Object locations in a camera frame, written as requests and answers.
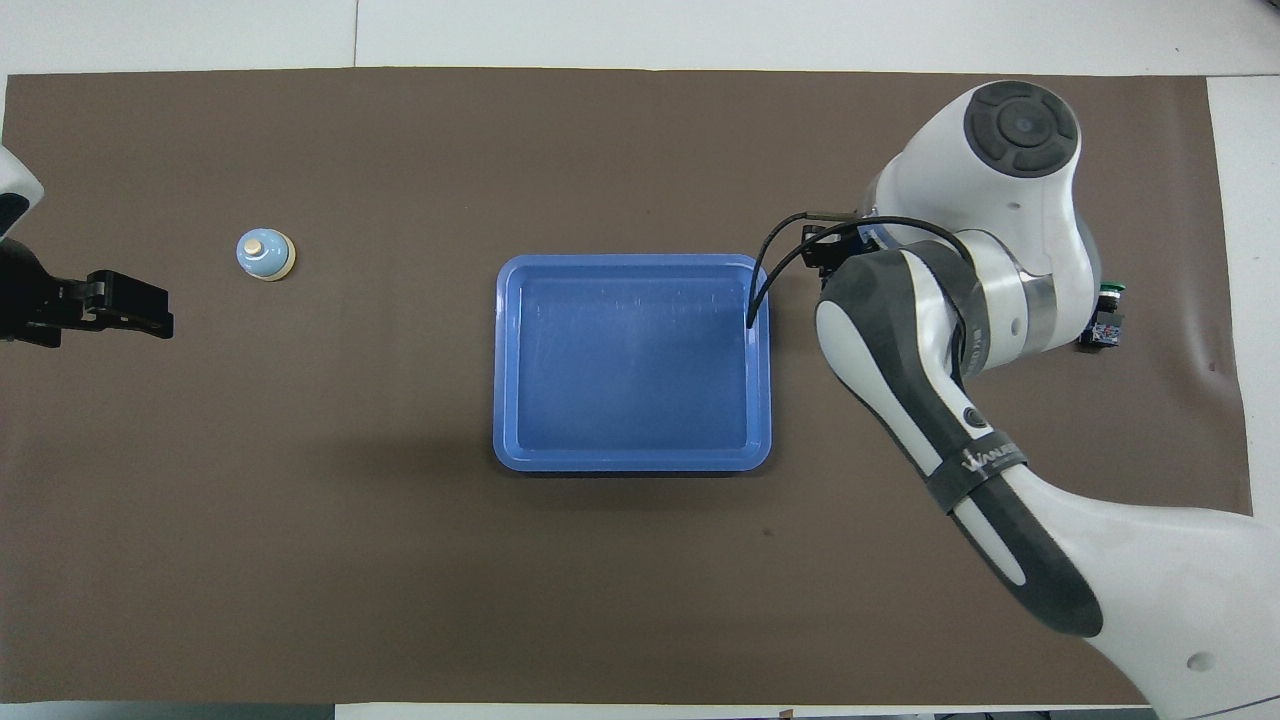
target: tray rim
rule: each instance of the tray rim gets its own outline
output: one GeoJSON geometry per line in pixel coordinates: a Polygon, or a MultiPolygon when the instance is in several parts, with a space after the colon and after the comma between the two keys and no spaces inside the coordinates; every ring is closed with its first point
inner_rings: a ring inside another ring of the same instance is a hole
{"type": "Polygon", "coordinates": [[[498,272],[494,304],[494,395],[493,395],[493,450],[507,468],[520,473],[582,474],[582,473],[745,473],[759,468],[773,446],[772,377],[769,359],[769,307],[768,297],[760,305],[755,327],[746,332],[745,354],[748,363],[748,413],[756,405],[759,421],[756,433],[750,432],[741,450],[680,450],[662,454],[653,450],[613,451],[612,457],[600,457],[599,450],[557,450],[552,454],[526,451],[518,445],[516,423],[516,397],[508,397],[508,375],[518,369],[518,359],[508,357],[508,297],[513,278],[525,268],[614,268],[626,266],[737,266],[748,272],[755,259],[741,254],[527,254],[507,260],[498,272]],[[754,357],[755,382],[750,382],[754,357]]]}

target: black cable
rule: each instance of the black cable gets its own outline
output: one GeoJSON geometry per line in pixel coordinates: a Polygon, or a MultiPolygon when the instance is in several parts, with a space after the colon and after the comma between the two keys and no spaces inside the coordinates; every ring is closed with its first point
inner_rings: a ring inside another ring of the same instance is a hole
{"type": "MultiPolygon", "coordinates": [[[[787,224],[794,222],[795,222],[794,219],[790,218],[787,219],[787,224]]],[[[946,243],[954,247],[956,252],[959,252],[960,256],[964,258],[966,263],[973,265],[973,256],[969,254],[969,249],[966,249],[964,243],[960,242],[960,238],[957,238],[951,231],[943,228],[942,225],[936,225],[928,220],[920,220],[918,218],[908,218],[902,215],[883,215],[883,217],[870,217],[870,218],[860,218],[856,220],[849,220],[845,223],[831,225],[829,228],[822,232],[809,236],[808,238],[805,238],[804,242],[801,242],[790,252],[787,252],[786,256],[782,258],[782,261],[774,265],[773,270],[764,277],[764,284],[760,286],[759,293],[755,292],[755,275],[754,274],[751,275],[751,296],[749,299],[749,304],[746,307],[746,327],[750,328],[751,325],[755,324],[755,315],[760,311],[760,304],[764,302],[764,293],[767,293],[769,291],[769,287],[773,286],[774,281],[778,279],[778,274],[782,273],[782,269],[786,268],[792,260],[799,258],[801,252],[804,252],[806,249],[813,246],[819,240],[824,240],[827,237],[842,233],[849,229],[863,228],[868,225],[906,225],[933,233],[940,238],[942,238],[943,241],[946,241],[946,243]]],[[[760,251],[760,259],[756,260],[756,272],[759,272],[759,263],[763,260],[763,256],[764,256],[764,249],[762,249],[760,251]]]]}
{"type": "Polygon", "coordinates": [[[799,223],[800,220],[822,220],[822,222],[836,222],[836,220],[851,220],[858,215],[852,213],[818,213],[814,210],[805,210],[804,213],[796,213],[795,215],[788,215],[765,236],[764,242],[760,243],[760,252],[755,255],[755,265],[751,268],[751,292],[746,296],[748,302],[755,297],[755,278],[760,274],[760,265],[764,264],[764,254],[769,250],[769,245],[773,238],[778,237],[778,233],[787,229],[792,223],[799,223]]]}

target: brown table cover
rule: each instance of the brown table cover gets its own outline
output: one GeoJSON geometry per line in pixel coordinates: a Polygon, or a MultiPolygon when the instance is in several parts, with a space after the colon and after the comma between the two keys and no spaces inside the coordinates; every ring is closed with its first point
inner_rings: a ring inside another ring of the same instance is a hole
{"type": "MultiPolygon", "coordinates": [[[[975,76],[329,69],[14,77],[63,277],[177,337],[0,347],[0,698],[1126,703],[1005,593],[773,297],[774,447],[731,477],[531,478],[490,446],[525,252],[748,252],[852,209],[975,76]],[[284,282],[236,240],[297,243],[284,282]]],[[[1061,487],[1247,510],[1202,78],[1037,78],[1124,346],[970,383],[1061,487]]]]}

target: plastic tray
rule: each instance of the plastic tray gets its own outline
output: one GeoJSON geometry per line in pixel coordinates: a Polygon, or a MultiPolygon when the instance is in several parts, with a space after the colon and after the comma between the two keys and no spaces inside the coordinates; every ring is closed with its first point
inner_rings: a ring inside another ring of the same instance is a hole
{"type": "Polygon", "coordinates": [[[521,255],[498,275],[493,446],[530,473],[741,471],[772,445],[745,255],[521,255]]]}

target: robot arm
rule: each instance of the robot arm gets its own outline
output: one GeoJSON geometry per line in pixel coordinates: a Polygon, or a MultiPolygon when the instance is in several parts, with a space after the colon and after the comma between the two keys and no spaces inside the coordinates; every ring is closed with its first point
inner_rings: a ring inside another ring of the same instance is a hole
{"type": "Polygon", "coordinates": [[[0,147],[0,340],[58,347],[64,329],[106,328],[173,337],[166,291],[114,270],[84,281],[55,278],[26,245],[8,237],[44,195],[36,177],[0,147]]]}
{"type": "Polygon", "coordinates": [[[913,229],[844,261],[817,307],[822,351],[940,507],[1024,607],[1124,671],[1161,717],[1280,715],[1280,532],[1242,515],[1057,489],[992,428],[961,375],[1069,342],[1097,254],[1071,202],[1079,128],[1048,91],[998,82],[938,113],[872,183],[869,215],[913,229]]]}

